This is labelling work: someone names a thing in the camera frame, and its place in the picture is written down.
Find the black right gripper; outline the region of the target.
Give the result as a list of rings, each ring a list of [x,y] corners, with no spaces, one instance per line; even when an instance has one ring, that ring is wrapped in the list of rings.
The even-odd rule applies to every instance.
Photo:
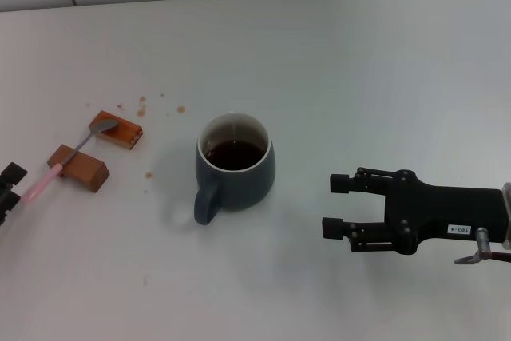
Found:
[[[331,174],[332,193],[385,193],[385,223],[322,218],[323,238],[348,239],[352,252],[412,255],[429,239],[475,240],[485,228],[489,240],[504,241],[504,197],[499,189],[434,186],[414,172],[359,167],[353,177]]]

